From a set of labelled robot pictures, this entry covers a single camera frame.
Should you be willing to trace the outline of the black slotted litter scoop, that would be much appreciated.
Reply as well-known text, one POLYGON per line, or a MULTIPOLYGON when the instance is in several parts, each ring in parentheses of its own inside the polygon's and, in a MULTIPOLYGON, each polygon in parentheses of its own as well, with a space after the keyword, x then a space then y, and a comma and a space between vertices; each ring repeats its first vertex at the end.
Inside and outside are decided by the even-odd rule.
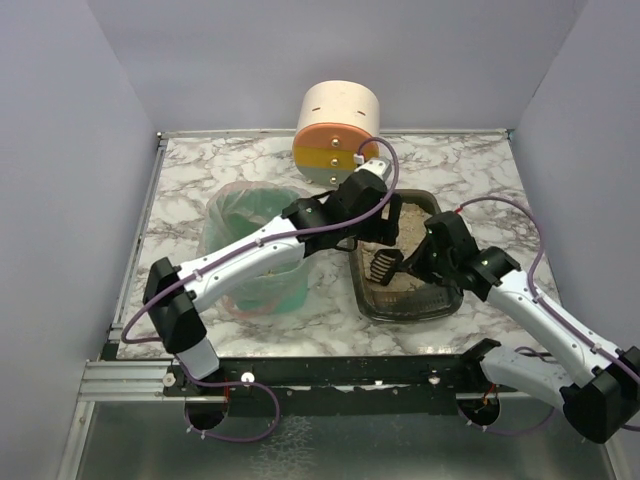
POLYGON ((368 280, 387 286, 399 271, 400 265, 404 261, 404 254, 399 249, 379 249, 369 263, 368 280))

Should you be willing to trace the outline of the dark litter box tray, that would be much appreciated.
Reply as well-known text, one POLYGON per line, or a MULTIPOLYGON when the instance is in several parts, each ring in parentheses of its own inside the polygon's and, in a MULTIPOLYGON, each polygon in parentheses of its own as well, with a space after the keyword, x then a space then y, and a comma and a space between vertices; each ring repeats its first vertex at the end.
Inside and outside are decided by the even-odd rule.
MULTIPOLYGON (((424 222, 440 212, 435 197, 417 189, 401 189, 399 234, 392 246, 404 256, 412 254, 426 235, 424 222)), ((381 244, 359 242, 349 253, 349 265, 360 312, 371 319, 391 322, 427 321, 458 311, 463 297, 451 287, 427 284, 398 272, 386 286, 370 280, 370 264, 381 244)))

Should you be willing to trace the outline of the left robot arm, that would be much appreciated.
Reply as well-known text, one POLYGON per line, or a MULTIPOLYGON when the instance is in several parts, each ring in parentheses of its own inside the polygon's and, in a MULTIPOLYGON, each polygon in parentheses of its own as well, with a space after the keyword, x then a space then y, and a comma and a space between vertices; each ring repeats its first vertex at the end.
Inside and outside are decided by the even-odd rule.
POLYGON ((143 311, 152 320, 167 353, 187 374, 203 380, 220 360, 200 318, 221 297, 244 282, 298 263, 359 235, 378 232, 381 211, 398 181, 382 161, 356 169, 328 196, 299 198, 243 239, 208 256, 175 266, 161 258, 151 266, 143 311))

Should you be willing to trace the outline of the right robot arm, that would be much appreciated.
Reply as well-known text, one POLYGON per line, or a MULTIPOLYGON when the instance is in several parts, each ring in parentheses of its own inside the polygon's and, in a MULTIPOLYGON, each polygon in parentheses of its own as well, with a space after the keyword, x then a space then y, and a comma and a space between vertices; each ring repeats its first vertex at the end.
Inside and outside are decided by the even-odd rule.
POLYGON ((488 382, 561 410, 579 434, 598 444, 638 414, 637 347, 622 350, 587 328, 545 296, 504 250, 479 249, 458 213, 427 219, 425 230, 401 271, 474 294, 524 328, 555 360, 545 363, 484 340, 471 361, 488 382))

